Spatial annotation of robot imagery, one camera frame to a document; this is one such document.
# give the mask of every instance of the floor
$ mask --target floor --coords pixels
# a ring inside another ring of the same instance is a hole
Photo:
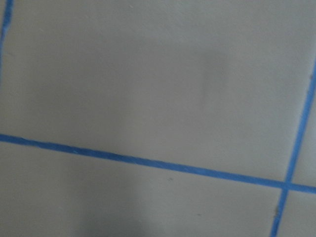
[[[314,236],[315,13],[313,0],[15,1],[0,235]]]

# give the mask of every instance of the scuffed blue tape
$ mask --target scuffed blue tape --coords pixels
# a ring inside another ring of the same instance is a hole
[[[3,43],[4,43],[6,33],[8,32],[9,27],[10,27],[12,12],[13,12],[13,4],[14,4],[14,0],[6,0],[4,14],[3,14],[1,36],[0,36],[0,78],[1,78],[1,69],[2,69]]]
[[[277,180],[264,179],[264,178],[235,174],[235,173],[228,173],[228,172],[194,167],[194,166],[189,166],[189,165],[164,162],[160,160],[151,160],[151,159],[145,159],[145,158],[123,156],[123,155],[118,155],[118,154],[104,152],[104,151],[96,151],[96,150],[67,146],[67,145],[62,145],[62,144],[57,144],[57,143],[40,142],[40,141],[29,140],[29,139],[24,139],[21,137],[15,137],[15,136],[10,136],[10,135],[5,135],[5,134],[0,134],[0,141],[18,144],[18,145],[39,147],[42,149],[53,150],[53,151],[58,151],[58,152],[66,152],[66,153],[77,154],[77,155],[82,155],[82,156],[109,159],[109,160],[114,160],[114,161],[144,165],[144,166],[155,167],[155,168],[160,168],[160,169],[174,170],[174,171],[179,171],[183,173],[191,173],[191,174],[208,176],[208,177],[213,177],[213,178],[227,179],[227,180],[239,181],[239,182],[244,182],[244,183],[249,183],[249,184],[268,186],[272,188],[291,189],[294,191],[316,194],[316,187],[312,187],[312,186],[287,184],[285,182],[277,181]]]
[[[305,99],[304,108],[302,111],[299,127],[297,130],[296,139],[295,139],[294,146],[292,149],[290,162],[289,162],[289,165],[287,168],[286,177],[284,180],[284,183],[286,185],[291,185],[291,182],[293,179],[293,174],[294,174],[297,159],[298,159],[301,147],[302,147],[302,142],[303,142],[304,134],[305,134],[306,127],[307,127],[308,118],[309,118],[311,107],[312,107],[313,100],[315,97],[315,88],[316,88],[316,61],[315,61],[314,69],[313,69],[312,79],[311,79],[309,89],[307,92],[307,96]],[[280,225],[280,222],[282,219],[284,207],[286,204],[287,195],[288,195],[288,189],[283,189],[281,192],[279,202],[278,202],[278,206],[277,206],[278,212],[277,212],[277,215],[275,216],[273,224],[272,224],[270,237],[277,236],[277,232],[278,232],[279,225]]]

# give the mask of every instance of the blue grid line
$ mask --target blue grid line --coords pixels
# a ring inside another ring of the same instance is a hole
[[[6,0],[4,14],[3,14],[1,36],[0,36],[0,79],[1,79],[3,43],[4,43],[6,33],[8,32],[10,23],[11,23],[13,3],[14,3],[14,0]]]
[[[311,107],[313,104],[314,96],[315,96],[315,88],[316,88],[316,61],[314,64],[314,69],[313,69],[313,75],[311,78],[311,82],[308,88],[308,92],[306,95],[305,103],[304,103],[304,108],[302,111],[299,127],[297,130],[294,146],[292,149],[292,154],[290,158],[290,162],[288,164],[287,168],[287,173],[284,179],[284,183],[286,184],[291,184],[292,179],[293,179],[293,174],[295,171],[295,167],[297,164],[298,156],[302,147],[302,142],[304,138],[304,134],[306,131],[307,123],[308,123],[308,118],[311,112]],[[274,218],[271,232],[270,232],[270,237],[276,237],[277,232],[279,229],[279,225],[283,216],[283,211],[285,208],[286,200],[287,200],[287,195],[288,195],[288,189],[282,189],[280,199],[278,201],[278,206],[277,206],[277,214]]]
[[[0,36],[0,77],[1,77],[1,64],[2,64],[1,60],[2,60],[3,43],[4,43],[6,33],[11,23],[13,4],[14,4],[14,0],[6,0],[3,22],[2,22],[2,27],[1,27],[1,36]],[[39,147],[42,149],[54,150],[54,151],[59,151],[59,152],[66,152],[66,153],[71,153],[71,154],[103,158],[103,159],[115,160],[115,161],[120,161],[120,162],[167,169],[167,170],[174,170],[174,171],[179,171],[179,172],[184,172],[184,173],[192,173],[196,175],[208,176],[208,177],[213,177],[213,178],[268,186],[272,188],[280,188],[282,189],[282,192],[281,192],[279,203],[278,203],[278,212],[274,219],[272,229],[271,229],[271,235],[270,235],[271,237],[276,237],[279,224],[282,219],[282,215],[285,208],[289,190],[316,194],[316,187],[292,183],[297,159],[300,153],[300,149],[302,147],[304,133],[306,131],[308,117],[309,117],[310,110],[311,110],[312,103],[315,96],[315,88],[316,88],[316,62],[315,62],[313,77],[311,79],[308,94],[305,100],[304,109],[302,112],[298,132],[297,132],[295,143],[292,149],[292,154],[291,154],[291,158],[290,158],[290,162],[288,165],[284,182],[271,180],[271,179],[265,179],[265,178],[259,178],[259,177],[254,177],[254,176],[240,175],[236,173],[217,171],[217,170],[206,169],[206,168],[201,168],[201,167],[194,167],[194,166],[189,166],[189,165],[164,162],[160,160],[150,160],[150,159],[145,159],[145,158],[123,156],[123,155],[113,154],[109,152],[91,150],[91,149],[86,149],[86,148],[78,148],[78,147],[73,147],[73,146],[57,144],[57,143],[40,142],[40,141],[24,139],[21,137],[10,136],[10,135],[5,135],[5,134],[0,134],[0,141],[13,143],[13,144],[19,144],[19,145],[25,145],[25,146],[34,146],[34,147]]]

